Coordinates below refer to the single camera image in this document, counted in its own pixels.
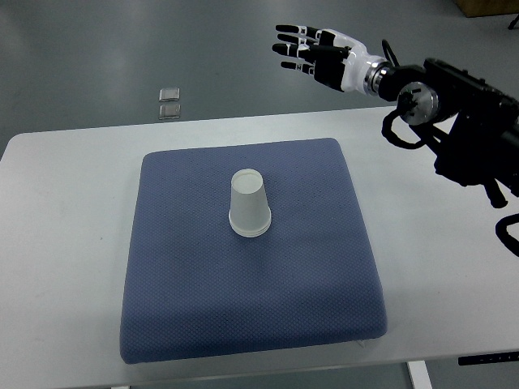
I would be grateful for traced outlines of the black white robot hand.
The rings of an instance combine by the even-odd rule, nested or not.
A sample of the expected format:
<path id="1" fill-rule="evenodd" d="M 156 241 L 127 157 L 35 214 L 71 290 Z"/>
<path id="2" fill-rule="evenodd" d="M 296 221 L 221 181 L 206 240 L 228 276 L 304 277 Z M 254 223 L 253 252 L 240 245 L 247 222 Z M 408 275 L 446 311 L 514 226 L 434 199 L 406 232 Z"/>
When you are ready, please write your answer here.
<path id="1" fill-rule="evenodd" d="M 376 80 L 390 62 L 368 53 L 366 46 L 344 33 L 302 25 L 278 24 L 272 50 L 288 59 L 281 67 L 311 76 L 339 92 L 375 95 Z"/>

